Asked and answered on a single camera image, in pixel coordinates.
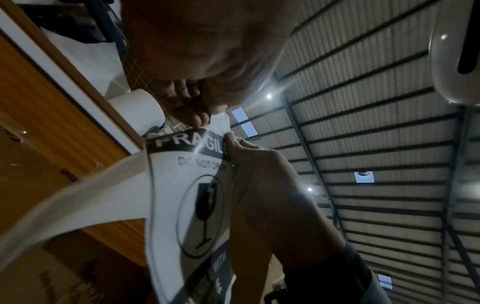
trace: dark sleeve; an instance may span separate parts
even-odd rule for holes
[[[347,245],[343,254],[296,270],[285,271],[287,302],[291,303],[390,303],[359,254]]]

